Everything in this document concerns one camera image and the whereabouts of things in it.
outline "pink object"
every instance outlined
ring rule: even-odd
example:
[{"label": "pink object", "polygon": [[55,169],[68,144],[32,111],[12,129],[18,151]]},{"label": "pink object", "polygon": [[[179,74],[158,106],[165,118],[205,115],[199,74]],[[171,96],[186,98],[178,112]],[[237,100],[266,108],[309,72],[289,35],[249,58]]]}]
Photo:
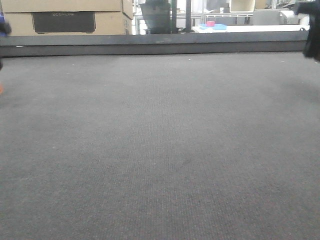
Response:
[{"label": "pink object", "polygon": [[206,22],[206,26],[207,26],[207,27],[214,27],[215,24],[216,24],[215,21],[207,21],[207,22]]}]

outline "black trash bin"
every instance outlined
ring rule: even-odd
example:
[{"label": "black trash bin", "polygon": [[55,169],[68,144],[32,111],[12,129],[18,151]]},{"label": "black trash bin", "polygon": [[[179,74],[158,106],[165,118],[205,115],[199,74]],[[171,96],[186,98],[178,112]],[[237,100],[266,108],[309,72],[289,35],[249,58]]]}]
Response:
[{"label": "black trash bin", "polygon": [[170,3],[167,0],[146,0],[140,3],[147,34],[170,34]]}]

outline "white table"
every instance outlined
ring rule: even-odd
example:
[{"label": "white table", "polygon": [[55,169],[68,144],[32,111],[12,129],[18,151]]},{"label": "white table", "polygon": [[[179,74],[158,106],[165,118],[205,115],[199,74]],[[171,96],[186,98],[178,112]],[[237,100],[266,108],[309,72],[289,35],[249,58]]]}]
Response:
[{"label": "white table", "polygon": [[192,29],[196,33],[246,33],[246,32],[287,32],[287,31],[300,31],[304,28],[309,30],[309,25],[238,25],[227,26],[226,30],[214,30],[212,28],[200,29],[199,26],[194,26]]}]

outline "black label on box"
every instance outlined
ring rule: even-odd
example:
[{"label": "black label on box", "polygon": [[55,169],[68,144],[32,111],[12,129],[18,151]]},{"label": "black label on box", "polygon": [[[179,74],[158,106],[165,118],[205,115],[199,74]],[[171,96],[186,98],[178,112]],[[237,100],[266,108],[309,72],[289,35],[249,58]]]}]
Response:
[{"label": "black label on box", "polygon": [[96,29],[94,11],[33,12],[36,33],[93,33]]}]

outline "gray carpet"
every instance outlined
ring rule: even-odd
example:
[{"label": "gray carpet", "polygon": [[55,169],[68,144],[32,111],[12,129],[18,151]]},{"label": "gray carpet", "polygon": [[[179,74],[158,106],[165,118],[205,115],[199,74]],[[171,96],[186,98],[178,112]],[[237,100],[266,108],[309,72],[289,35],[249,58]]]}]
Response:
[{"label": "gray carpet", "polygon": [[319,240],[320,64],[7,58],[1,240]]}]

